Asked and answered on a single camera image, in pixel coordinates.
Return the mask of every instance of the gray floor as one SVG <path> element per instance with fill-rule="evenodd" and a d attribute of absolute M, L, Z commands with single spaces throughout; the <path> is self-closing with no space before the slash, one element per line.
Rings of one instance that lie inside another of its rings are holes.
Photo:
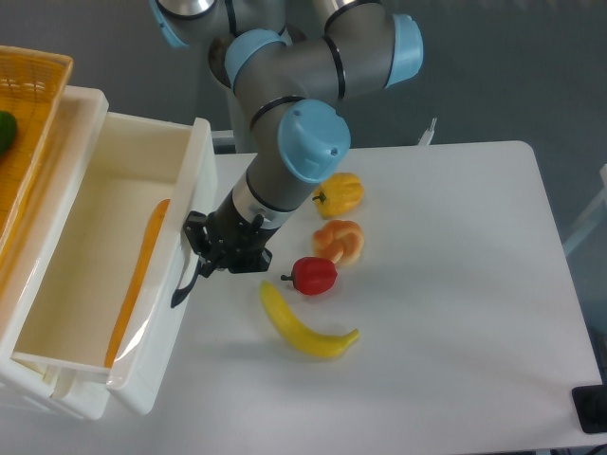
<path fill-rule="evenodd" d="M 287 0 L 309 37 L 311 1 Z M 411 82 L 338 106 L 355 147 L 523 140 L 536 152 L 559 232 L 600 190 L 607 163 L 607 1 L 385 0 L 419 24 L 426 58 Z M 116 112 L 229 129 L 208 43 L 169 48 L 143 0 L 1 0 L 0 43 L 71 55 L 70 83 L 101 89 Z M 607 226 L 570 257 L 593 336 L 607 334 Z"/>

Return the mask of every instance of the wicker basket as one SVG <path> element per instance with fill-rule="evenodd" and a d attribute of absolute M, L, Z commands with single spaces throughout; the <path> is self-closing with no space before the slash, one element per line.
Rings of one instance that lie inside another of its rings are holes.
<path fill-rule="evenodd" d="M 26 209 L 72 63 L 63 55 L 0 45 L 0 110 L 17 119 L 17 137 L 0 156 L 0 264 Z"/>

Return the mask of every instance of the pepper stem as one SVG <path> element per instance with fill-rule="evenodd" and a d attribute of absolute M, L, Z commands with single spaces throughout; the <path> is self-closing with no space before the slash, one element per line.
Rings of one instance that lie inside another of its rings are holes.
<path fill-rule="evenodd" d="M 321 191 L 321 192 L 319 192 L 319 195 L 318 195 L 318 196 L 314 196 L 314 197 L 312 198 L 312 200 L 313 200 L 313 201 L 316 201 L 317 199 L 321 201 L 321 204 L 324 204 L 324 201 L 326 201 L 326 196 L 325 196 L 325 195 L 324 195 L 324 193 Z"/>

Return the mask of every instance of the yellow banana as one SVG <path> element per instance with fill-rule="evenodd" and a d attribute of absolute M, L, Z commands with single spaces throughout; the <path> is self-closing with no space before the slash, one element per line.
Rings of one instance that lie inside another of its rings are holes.
<path fill-rule="evenodd" d="M 336 357 L 359 339 L 358 329 L 343 336 L 334 336 L 322 335 L 306 327 L 270 282 L 262 282 L 259 297 L 276 330 L 299 351 L 318 357 Z"/>

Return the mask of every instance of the green fruit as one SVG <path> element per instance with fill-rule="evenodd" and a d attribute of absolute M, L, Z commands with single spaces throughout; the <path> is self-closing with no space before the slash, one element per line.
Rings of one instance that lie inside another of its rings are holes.
<path fill-rule="evenodd" d="M 0 155 L 9 149 L 17 136 L 17 120 L 7 111 L 0 111 Z"/>

